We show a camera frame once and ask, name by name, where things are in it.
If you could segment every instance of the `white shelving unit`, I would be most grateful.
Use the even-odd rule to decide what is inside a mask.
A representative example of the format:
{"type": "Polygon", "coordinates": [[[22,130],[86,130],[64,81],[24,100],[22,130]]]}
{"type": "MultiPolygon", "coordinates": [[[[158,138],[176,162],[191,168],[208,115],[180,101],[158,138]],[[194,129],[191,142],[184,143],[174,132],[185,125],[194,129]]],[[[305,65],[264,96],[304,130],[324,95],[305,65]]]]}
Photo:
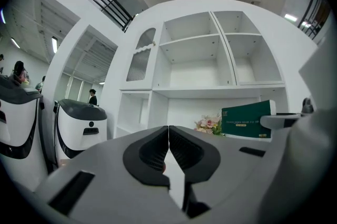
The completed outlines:
{"type": "Polygon", "coordinates": [[[194,128],[202,115],[267,99],[278,113],[288,112],[273,54],[243,12],[196,13],[151,28],[160,41],[146,84],[134,81],[134,91],[122,91],[115,137],[163,125],[194,128]]]}
{"type": "Polygon", "coordinates": [[[214,12],[214,16],[223,33],[260,33],[244,12],[214,12]]]}
{"type": "Polygon", "coordinates": [[[160,45],[153,87],[233,85],[233,72],[219,34],[160,45]]]}
{"type": "Polygon", "coordinates": [[[147,129],[151,91],[122,91],[116,131],[118,137],[147,129]]]}
{"type": "Polygon", "coordinates": [[[240,85],[282,84],[276,61],[261,34],[225,34],[240,85]]]}
{"type": "Polygon", "coordinates": [[[165,21],[160,44],[189,37],[218,33],[211,13],[198,13],[165,21]]]}

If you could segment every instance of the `white panel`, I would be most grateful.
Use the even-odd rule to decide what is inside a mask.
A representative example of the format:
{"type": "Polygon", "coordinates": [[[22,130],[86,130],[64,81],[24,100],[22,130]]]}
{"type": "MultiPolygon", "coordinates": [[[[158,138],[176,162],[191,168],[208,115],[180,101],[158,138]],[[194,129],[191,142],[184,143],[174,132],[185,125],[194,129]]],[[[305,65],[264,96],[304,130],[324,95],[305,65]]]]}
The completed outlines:
{"type": "Polygon", "coordinates": [[[239,29],[241,33],[260,33],[253,22],[244,13],[241,16],[239,29]]]}
{"type": "Polygon", "coordinates": [[[218,87],[179,87],[157,88],[155,92],[167,98],[183,99],[214,99],[214,98],[259,98],[285,88],[282,84],[276,85],[245,85],[245,86],[218,86],[218,87]]]}
{"type": "Polygon", "coordinates": [[[251,55],[256,81],[282,80],[275,59],[264,39],[251,55]]]}
{"type": "Polygon", "coordinates": [[[167,124],[195,128],[195,121],[203,115],[221,114],[224,107],[252,104],[259,101],[258,98],[244,99],[169,99],[167,124]]]}
{"type": "Polygon", "coordinates": [[[243,12],[214,12],[224,33],[256,33],[260,32],[243,12]]]}
{"type": "Polygon", "coordinates": [[[285,88],[281,90],[272,91],[269,94],[261,96],[261,101],[273,100],[276,103],[277,113],[295,113],[296,111],[289,111],[288,98],[286,96],[285,88]]]}
{"type": "Polygon", "coordinates": [[[117,125],[134,133],[147,127],[149,92],[124,91],[121,94],[117,125]]]}
{"type": "Polygon", "coordinates": [[[251,34],[226,34],[233,56],[250,57],[256,47],[261,43],[261,35],[251,34]]]}
{"type": "Polygon", "coordinates": [[[172,41],[172,38],[170,37],[167,29],[166,29],[166,25],[163,24],[163,30],[162,30],[162,36],[160,38],[160,43],[161,44],[164,44],[164,43],[167,43],[167,42],[170,42],[172,41]]]}
{"type": "Polygon", "coordinates": [[[233,85],[235,82],[232,79],[231,70],[233,70],[232,64],[228,62],[224,45],[219,43],[219,48],[216,54],[216,63],[219,74],[220,85],[233,85]]]}
{"type": "Polygon", "coordinates": [[[242,12],[214,12],[215,17],[220,23],[224,33],[237,33],[239,32],[239,24],[242,12]]]}
{"type": "Polygon", "coordinates": [[[149,129],[166,124],[168,104],[168,98],[165,96],[151,93],[147,126],[149,129]]]}
{"type": "Polygon", "coordinates": [[[160,45],[172,64],[216,58],[219,34],[186,38],[160,45]]]}
{"type": "Polygon", "coordinates": [[[73,79],[72,85],[70,87],[69,91],[69,97],[70,100],[77,100],[78,94],[80,93],[80,87],[81,87],[82,80],[73,79]]]}
{"type": "Polygon", "coordinates": [[[248,58],[235,58],[235,63],[240,82],[255,81],[253,69],[248,58]]]}
{"type": "Polygon", "coordinates": [[[208,12],[179,17],[166,21],[166,29],[172,40],[210,34],[213,21],[208,12]]]}
{"type": "Polygon", "coordinates": [[[65,98],[65,92],[67,90],[69,78],[69,75],[66,74],[62,74],[60,77],[60,80],[56,85],[55,100],[59,101],[65,98]]]}
{"type": "Polygon", "coordinates": [[[148,106],[148,99],[143,99],[139,123],[145,126],[147,125],[148,120],[147,106],[148,106]]]}
{"type": "Polygon", "coordinates": [[[158,49],[153,87],[168,87],[171,81],[171,63],[161,49],[158,49]]]}
{"type": "Polygon", "coordinates": [[[220,83],[215,60],[172,65],[171,87],[218,86],[220,83]]]}
{"type": "Polygon", "coordinates": [[[185,174],[176,162],[170,150],[165,156],[166,170],[163,175],[170,179],[169,194],[179,208],[183,206],[185,193],[185,174]]]}

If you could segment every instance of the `pink flower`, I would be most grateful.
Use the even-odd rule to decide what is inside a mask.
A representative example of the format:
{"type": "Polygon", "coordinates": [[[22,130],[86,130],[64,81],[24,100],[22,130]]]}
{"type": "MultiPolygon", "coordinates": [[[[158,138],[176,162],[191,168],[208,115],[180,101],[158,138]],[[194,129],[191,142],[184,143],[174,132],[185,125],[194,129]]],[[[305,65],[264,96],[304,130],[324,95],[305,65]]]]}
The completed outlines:
{"type": "Polygon", "coordinates": [[[206,125],[207,125],[208,128],[213,128],[214,122],[209,119],[209,120],[207,120],[206,125]]]}

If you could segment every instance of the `shelf compartment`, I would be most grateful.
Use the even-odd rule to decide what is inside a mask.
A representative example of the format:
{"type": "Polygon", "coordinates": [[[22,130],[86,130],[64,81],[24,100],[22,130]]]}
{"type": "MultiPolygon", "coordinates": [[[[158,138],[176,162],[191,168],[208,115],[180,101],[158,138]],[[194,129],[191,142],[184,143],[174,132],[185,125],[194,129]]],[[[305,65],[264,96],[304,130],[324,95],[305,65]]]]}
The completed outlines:
{"type": "Polygon", "coordinates": [[[214,12],[214,15],[223,33],[260,33],[242,11],[214,12]]]}
{"type": "Polygon", "coordinates": [[[160,44],[174,40],[219,33],[209,12],[165,21],[160,44]]]}
{"type": "Polygon", "coordinates": [[[261,35],[226,34],[239,85],[282,84],[276,61],[261,35]]]}
{"type": "Polygon", "coordinates": [[[222,87],[213,89],[156,89],[157,100],[150,104],[150,115],[157,111],[161,116],[154,120],[157,126],[177,125],[195,128],[195,121],[203,115],[221,115],[221,109],[257,103],[272,99],[277,113],[288,113],[285,87],[271,85],[222,87]]]}
{"type": "Polygon", "coordinates": [[[135,133],[147,129],[150,91],[122,91],[117,128],[135,133]]]}
{"type": "Polygon", "coordinates": [[[160,45],[153,87],[233,85],[234,72],[219,34],[160,45]]]}
{"type": "Polygon", "coordinates": [[[219,86],[207,87],[181,87],[181,88],[154,88],[153,91],[167,98],[259,98],[269,95],[275,91],[283,90],[285,86],[280,85],[253,85],[253,86],[219,86]]]}
{"type": "Polygon", "coordinates": [[[213,60],[219,46],[219,34],[202,35],[160,45],[172,64],[213,60]]]}

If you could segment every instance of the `black slot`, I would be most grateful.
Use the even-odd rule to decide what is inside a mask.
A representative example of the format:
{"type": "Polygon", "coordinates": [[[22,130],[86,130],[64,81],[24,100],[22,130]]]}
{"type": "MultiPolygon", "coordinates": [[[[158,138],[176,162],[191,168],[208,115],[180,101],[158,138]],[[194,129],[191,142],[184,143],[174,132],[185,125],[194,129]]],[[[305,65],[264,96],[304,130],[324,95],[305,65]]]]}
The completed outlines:
{"type": "Polygon", "coordinates": [[[250,155],[258,156],[258,157],[263,157],[265,154],[265,151],[263,150],[254,149],[250,147],[241,147],[239,151],[250,154],[250,155]]]}
{"type": "Polygon", "coordinates": [[[293,126],[295,124],[295,122],[297,121],[297,119],[285,119],[284,120],[284,128],[290,128],[291,126],[293,126]]]}
{"type": "Polygon", "coordinates": [[[85,128],[83,131],[83,135],[93,135],[99,133],[98,128],[85,128]]]}
{"type": "Polygon", "coordinates": [[[6,123],[6,115],[2,111],[0,111],[0,121],[6,123]]]}
{"type": "Polygon", "coordinates": [[[68,215],[94,177],[93,174],[80,171],[49,205],[60,213],[68,215]]]}

